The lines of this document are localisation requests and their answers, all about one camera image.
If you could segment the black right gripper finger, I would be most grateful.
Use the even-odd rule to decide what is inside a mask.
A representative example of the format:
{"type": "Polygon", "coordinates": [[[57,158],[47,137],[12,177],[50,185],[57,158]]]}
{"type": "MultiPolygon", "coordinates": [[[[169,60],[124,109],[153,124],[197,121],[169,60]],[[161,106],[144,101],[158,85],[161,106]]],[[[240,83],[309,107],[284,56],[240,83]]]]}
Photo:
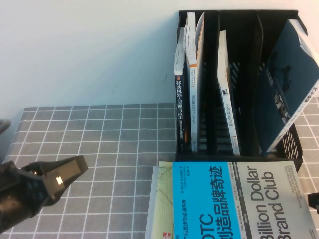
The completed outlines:
{"type": "Polygon", "coordinates": [[[307,195],[308,206],[316,209],[317,214],[319,214],[319,193],[311,193],[307,195]]]}

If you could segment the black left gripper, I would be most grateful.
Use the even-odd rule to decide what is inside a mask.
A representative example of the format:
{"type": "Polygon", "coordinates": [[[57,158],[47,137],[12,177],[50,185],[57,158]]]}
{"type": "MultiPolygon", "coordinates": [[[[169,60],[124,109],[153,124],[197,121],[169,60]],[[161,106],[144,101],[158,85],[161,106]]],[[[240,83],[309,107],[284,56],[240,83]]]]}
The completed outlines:
{"type": "Polygon", "coordinates": [[[39,161],[22,168],[9,161],[0,166],[0,199],[4,201],[16,195],[44,201],[45,207],[53,206],[60,200],[65,186],[69,186],[87,170],[84,156],[39,161]]]}

